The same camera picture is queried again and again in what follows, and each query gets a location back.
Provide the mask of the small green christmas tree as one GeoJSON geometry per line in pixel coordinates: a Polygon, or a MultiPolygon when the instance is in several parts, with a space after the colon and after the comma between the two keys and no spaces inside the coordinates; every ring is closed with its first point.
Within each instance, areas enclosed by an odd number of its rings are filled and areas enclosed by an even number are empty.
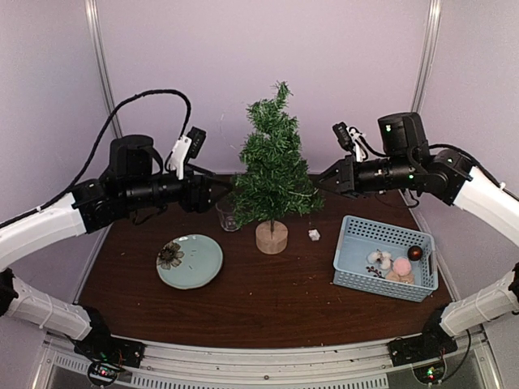
{"type": "Polygon", "coordinates": [[[290,88],[286,81],[274,88],[273,97],[247,106],[253,131],[239,153],[245,171],[234,176],[231,198],[238,226],[256,222],[256,247],[270,255],[288,245],[289,231],[281,222],[285,216],[305,216],[324,206],[302,157],[298,119],[287,112],[290,88]]]}

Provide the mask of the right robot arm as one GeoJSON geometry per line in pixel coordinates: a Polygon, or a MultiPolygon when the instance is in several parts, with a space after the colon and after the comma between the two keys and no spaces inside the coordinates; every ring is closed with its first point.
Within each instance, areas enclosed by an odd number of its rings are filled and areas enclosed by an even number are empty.
{"type": "MultiPolygon", "coordinates": [[[[465,228],[473,239],[482,238],[488,247],[479,266],[491,265],[502,250],[490,242],[491,232],[500,242],[518,243],[518,198],[498,182],[468,152],[448,144],[434,146],[438,154],[417,160],[409,151],[405,156],[358,162],[353,155],[338,160],[320,173],[315,184],[320,189],[330,179],[335,181],[333,193],[357,198],[387,190],[413,190],[428,193],[441,202],[459,208],[481,220],[486,226],[476,233],[474,226],[465,228]]],[[[504,276],[467,298],[440,310],[432,327],[416,339],[421,357],[435,356],[453,337],[479,324],[504,314],[518,312],[518,268],[508,269],[504,276]]]]}

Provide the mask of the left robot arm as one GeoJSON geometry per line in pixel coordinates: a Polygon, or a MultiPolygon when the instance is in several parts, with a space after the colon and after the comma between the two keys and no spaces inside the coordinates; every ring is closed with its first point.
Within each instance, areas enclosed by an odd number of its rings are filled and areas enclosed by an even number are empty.
{"type": "Polygon", "coordinates": [[[232,190],[229,182],[195,174],[152,178],[92,179],[74,186],[56,203],[40,207],[1,227],[1,314],[62,333],[100,360],[117,351],[116,341],[102,316],[93,308],[66,303],[43,293],[15,276],[18,260],[71,237],[94,233],[140,209],[164,212],[179,203],[185,212],[206,212],[232,190]]]}

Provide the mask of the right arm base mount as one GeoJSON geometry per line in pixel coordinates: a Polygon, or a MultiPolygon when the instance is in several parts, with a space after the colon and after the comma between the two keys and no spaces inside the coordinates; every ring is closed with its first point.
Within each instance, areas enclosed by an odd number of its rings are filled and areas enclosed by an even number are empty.
{"type": "Polygon", "coordinates": [[[442,313],[441,309],[434,310],[420,334],[397,337],[388,343],[392,365],[413,365],[414,377],[425,385],[441,384],[448,377],[445,357],[458,350],[454,338],[440,326],[442,313]]]}

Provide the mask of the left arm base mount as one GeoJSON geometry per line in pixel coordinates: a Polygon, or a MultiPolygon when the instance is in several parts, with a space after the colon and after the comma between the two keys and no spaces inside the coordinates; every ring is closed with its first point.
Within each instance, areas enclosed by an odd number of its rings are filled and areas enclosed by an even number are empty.
{"type": "Polygon", "coordinates": [[[92,329],[84,339],[71,339],[71,343],[76,353],[90,361],[88,380],[96,387],[107,387],[115,383],[126,367],[140,367],[145,345],[140,341],[114,337],[98,310],[84,309],[92,329]]]}

